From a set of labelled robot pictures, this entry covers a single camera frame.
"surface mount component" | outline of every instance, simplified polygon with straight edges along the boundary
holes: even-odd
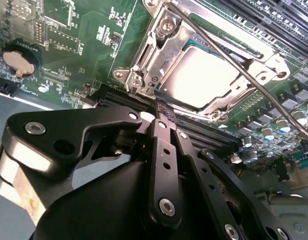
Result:
[[[157,1],[150,7],[144,1],[153,16],[147,35],[131,67],[116,68],[113,76],[125,84],[131,96],[159,97],[184,114],[217,121],[255,89],[183,19],[161,3]],[[257,37],[193,0],[178,1],[177,7],[261,85],[271,80],[282,81],[290,75],[284,58]],[[162,34],[161,29],[167,25],[169,31]]]
[[[276,124],[281,133],[289,133],[291,130],[288,121],[285,119],[278,120]]]
[[[292,115],[301,125],[305,125],[308,122],[308,119],[302,110],[294,111]]]
[[[270,127],[263,128],[262,133],[263,133],[264,139],[267,141],[271,141],[275,138],[273,134],[273,130]]]

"silver screw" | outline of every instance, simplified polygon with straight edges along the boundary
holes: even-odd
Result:
[[[120,79],[120,78],[123,77],[123,74],[120,73],[120,72],[116,72],[116,73],[115,73],[115,77],[117,77],[118,79]]]
[[[175,207],[172,204],[172,202],[169,201],[168,199],[165,199],[165,198],[161,199],[159,201],[159,208],[160,208],[160,211],[162,211],[164,215],[167,215],[169,217],[172,217],[173,215],[175,215]]]
[[[233,226],[231,226],[230,224],[225,224],[225,230],[226,230],[226,233],[228,234],[228,236],[232,240],[239,240],[238,232],[236,231],[236,229]]]
[[[133,81],[133,85],[134,86],[139,86],[139,82],[138,81]]]
[[[29,134],[33,135],[42,135],[44,132],[46,132],[44,125],[35,121],[26,123],[25,130]]]
[[[300,234],[303,234],[305,232],[304,227],[300,223],[295,223],[294,228],[295,228],[296,232],[298,232]]]
[[[163,34],[171,34],[176,28],[174,21],[170,18],[163,19],[160,22],[160,29]]]
[[[181,132],[179,135],[180,135],[183,139],[187,139],[187,135],[184,134],[183,132]]]
[[[134,113],[129,113],[129,116],[132,118],[132,119],[138,119],[138,116]]]
[[[210,152],[207,153],[207,156],[210,157],[211,159],[214,159],[214,155],[212,155]]]
[[[166,126],[163,122],[161,122],[161,121],[158,122],[158,125],[161,126],[161,127],[164,128],[164,129],[167,127],[167,126]]]
[[[146,4],[152,8],[158,4],[158,0],[147,0]]]
[[[281,229],[281,228],[277,228],[278,232],[280,233],[280,235],[284,238],[284,240],[288,240],[288,236],[286,235],[286,233]]]

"black metal bracket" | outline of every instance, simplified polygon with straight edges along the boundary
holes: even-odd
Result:
[[[132,161],[72,190],[75,168],[93,162],[88,141],[98,144],[89,150],[99,150],[98,157],[127,153]],[[214,174],[233,193],[242,225]],[[30,213],[41,211],[34,240],[120,239],[121,233],[196,239],[205,228],[216,240],[292,240],[222,160],[207,150],[197,157],[189,136],[162,113],[151,123],[128,107],[14,115],[2,137],[0,179],[15,190],[9,199],[23,200],[17,204]]]
[[[90,131],[99,131],[101,138],[141,123],[138,113],[124,106],[18,113],[7,120],[2,145],[18,162],[59,179],[82,159]]]
[[[214,228],[217,230],[219,239],[241,239],[247,240],[242,234],[239,226],[219,190],[214,175],[206,161],[197,157],[189,137],[182,131],[174,131],[174,137],[179,150],[179,160],[187,161],[191,173],[201,191],[205,206],[210,213]]]
[[[203,149],[199,156],[206,160],[226,186],[230,200],[238,207],[246,235],[255,240],[291,240],[292,235],[215,154]]]

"dimm slot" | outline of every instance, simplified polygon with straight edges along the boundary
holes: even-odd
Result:
[[[242,8],[243,10],[257,16],[261,21],[263,21],[263,18],[265,16],[263,16],[261,13],[257,12],[256,10],[254,10],[251,6],[249,6],[246,2],[242,1],[242,0],[235,0],[236,5],[238,5],[240,8]],[[305,39],[303,36],[301,35],[296,35],[295,33],[292,33],[286,29],[284,29],[283,27],[281,27],[279,24],[276,24],[274,21],[272,21],[271,24],[267,24],[265,21],[262,22],[262,25],[267,26],[267,28],[271,28],[273,30],[273,32],[276,31],[276,33],[281,33],[282,36],[287,35],[289,37],[290,41],[293,41],[294,44],[301,44],[301,46],[306,49],[308,48],[308,42],[305,42],[307,39]]]
[[[278,31],[277,29],[268,28],[267,24],[264,24],[261,19],[257,19],[257,17],[253,15],[255,13],[256,16],[261,16],[256,11],[252,10],[252,14],[250,14],[249,12],[246,12],[245,10],[241,9],[239,6],[233,4],[228,0],[218,0],[218,1],[220,4],[227,7],[233,13],[240,15],[241,17],[245,18],[245,20],[255,25],[255,27],[261,25],[266,33],[270,34],[272,37],[276,38],[284,45],[288,46],[290,49],[297,52],[299,55],[308,58],[308,46],[304,46],[303,44],[301,44],[298,39],[290,36],[290,34],[288,34],[287,31],[281,33],[281,31]]]
[[[273,0],[265,0],[265,3],[269,4],[272,8],[277,9],[276,6],[278,4]],[[286,7],[283,7],[280,10],[277,9],[277,11],[284,15],[284,17],[288,18],[290,21],[296,23],[299,27],[308,33],[308,21],[302,20],[302,18],[300,18],[295,12]]]

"green circuit board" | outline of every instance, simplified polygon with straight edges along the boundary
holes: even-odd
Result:
[[[287,80],[266,84],[265,87],[272,94],[278,96],[283,92],[290,92],[295,83],[308,86],[307,57],[265,32],[258,31],[252,21],[237,18],[234,10],[220,3],[226,1],[197,1],[244,31],[257,36],[285,56],[291,75]],[[255,0],[237,2],[248,4],[253,11],[256,10],[263,17],[281,24],[286,31],[294,31],[290,24],[277,18],[273,7],[260,7],[257,5],[259,1]],[[301,7],[308,11],[308,6]],[[198,16],[192,14],[191,18],[209,32],[235,42],[237,46],[255,56],[259,54],[252,46],[244,45]],[[117,67],[130,67],[150,21],[151,16],[141,0],[0,0],[0,52],[4,46],[14,43],[36,53],[40,61],[40,69],[23,79],[13,76],[0,61],[0,76],[21,83],[22,91],[39,99],[63,108],[81,108],[81,94],[91,95],[101,84],[125,90],[124,86],[113,78],[112,70]],[[301,32],[301,29],[297,31],[297,36],[308,44],[308,35]],[[40,91],[40,85],[47,86],[48,90]],[[241,136],[236,124],[254,115],[257,109],[267,103],[268,101],[256,92],[228,113],[228,121],[212,125]],[[303,109],[308,117],[307,103],[308,99],[300,101],[290,111]],[[299,136],[295,130],[282,134],[277,130],[275,120],[263,125],[265,126],[273,129],[273,141],[263,139],[261,128],[251,133],[258,141],[255,148],[261,157],[276,157],[283,155],[285,150],[292,152],[298,147]]]
[[[0,51],[15,43],[40,61],[30,77],[17,79],[3,64],[0,76],[63,108],[81,108],[85,84],[87,94],[120,86],[111,70],[130,66],[150,20],[140,0],[0,0]]]

